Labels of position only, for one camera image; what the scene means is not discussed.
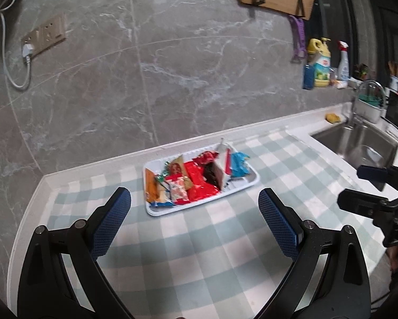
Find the faucet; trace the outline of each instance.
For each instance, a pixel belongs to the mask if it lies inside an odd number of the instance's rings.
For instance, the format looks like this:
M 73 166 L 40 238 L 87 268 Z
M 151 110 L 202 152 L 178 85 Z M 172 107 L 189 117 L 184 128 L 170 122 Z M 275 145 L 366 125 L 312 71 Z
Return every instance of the faucet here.
M 383 108 L 385 109 L 387 107 L 387 98 L 385 96 L 385 91 L 382 87 L 381 84 L 379 84 L 377 81 L 372 80 L 372 79 L 367 79 L 364 82 L 362 82 L 360 84 L 360 86 L 357 89 L 356 94 L 353 96 L 353 99 L 351 100 L 351 112 L 349 114 L 348 120 L 346 122 L 346 127 L 348 128 L 352 128 L 354 125 L 354 120 L 357 118 L 357 113 L 355 113 L 354 109 L 355 109 L 355 103 L 360 95 L 360 91 L 362 88 L 369 86 L 369 85 L 374 85 L 376 89 L 379 89 L 382 93 L 382 100 L 383 100 Z

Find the chopsticks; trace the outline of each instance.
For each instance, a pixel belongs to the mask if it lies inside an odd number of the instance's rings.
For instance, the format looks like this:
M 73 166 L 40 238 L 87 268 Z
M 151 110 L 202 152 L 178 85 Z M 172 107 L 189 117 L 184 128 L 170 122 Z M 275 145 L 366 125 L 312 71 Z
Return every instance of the chopsticks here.
M 393 61 L 388 61 L 389 73 L 398 78 L 398 64 Z

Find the white cup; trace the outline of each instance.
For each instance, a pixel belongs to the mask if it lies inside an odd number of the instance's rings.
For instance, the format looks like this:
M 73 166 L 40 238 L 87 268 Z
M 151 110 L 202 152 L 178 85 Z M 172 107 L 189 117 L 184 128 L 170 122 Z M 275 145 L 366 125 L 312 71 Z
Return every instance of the white cup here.
M 389 87 L 391 90 L 398 92 L 398 78 L 394 75 L 391 75 L 391 82 L 389 83 Z

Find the metal bolt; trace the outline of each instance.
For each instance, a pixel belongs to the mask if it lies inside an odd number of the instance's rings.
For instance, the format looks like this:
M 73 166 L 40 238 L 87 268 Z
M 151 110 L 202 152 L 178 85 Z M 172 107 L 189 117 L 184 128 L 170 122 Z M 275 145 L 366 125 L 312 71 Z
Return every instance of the metal bolt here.
M 308 229 L 313 229 L 315 227 L 315 223 L 309 219 L 306 219 L 304 222 L 304 227 Z
M 45 230 L 45 227 L 43 225 L 39 225 L 38 227 L 35 228 L 35 232 L 37 234 L 42 234 L 44 230 Z
M 346 225 L 346 226 L 344 227 L 344 229 L 345 229 L 345 231 L 346 231 L 348 234 L 352 234 L 352 233 L 354 232 L 354 228 L 353 228 L 352 226 L 350 226 L 350 225 Z
M 86 222 L 83 219 L 79 219 L 75 222 L 75 228 L 76 229 L 81 229 L 86 226 Z

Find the white plastic tray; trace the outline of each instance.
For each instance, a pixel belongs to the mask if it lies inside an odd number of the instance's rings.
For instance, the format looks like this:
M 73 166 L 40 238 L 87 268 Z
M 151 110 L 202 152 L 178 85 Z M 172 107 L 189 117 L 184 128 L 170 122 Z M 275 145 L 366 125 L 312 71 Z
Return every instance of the white plastic tray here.
M 207 150 L 215 150 L 218 144 L 213 144 L 209 145 L 207 147 L 201 148 L 201 149 L 196 149 L 192 150 L 189 152 L 183 153 L 183 160 L 184 162 L 189 162 L 193 158 L 197 157 L 199 154 L 201 154 L 204 151 Z M 235 148 L 231 147 L 233 152 L 237 152 Z M 150 162 L 147 162 L 144 167 L 143 167 L 143 188 L 146 188 L 146 183 L 145 183 L 145 169 L 149 169 L 153 171 L 155 174 L 160 174 L 165 167 L 165 162 L 171 162 L 175 158 L 177 158 L 180 154 L 176 154 L 174 156 L 169 156 L 169 157 L 164 157 L 164 158 L 159 158 Z M 245 162 L 246 167 L 249 169 L 250 174 L 246 175 L 245 177 L 241 177 L 238 179 L 230 180 L 227 184 L 227 186 L 221 191 L 219 194 L 211 196 L 209 198 L 205 198 L 202 200 L 198 200 L 196 202 L 191 202 L 189 204 L 185 205 L 177 205 L 177 206 L 165 206 L 165 207 L 158 207 L 154 208 L 151 207 L 150 204 L 145 200 L 146 203 L 146 211 L 149 215 L 152 216 L 162 216 L 166 215 L 171 212 L 176 212 L 180 210 L 185 210 L 188 208 L 192 208 L 193 206 L 201 205 L 206 202 L 210 202 L 212 200 L 216 200 L 219 198 L 222 198 L 224 196 L 228 196 L 229 194 L 236 193 L 240 190 L 244 190 L 245 188 L 251 187 L 255 185 L 257 182 L 259 182 L 259 174 L 257 171 L 251 167 L 251 165 L 248 162 Z

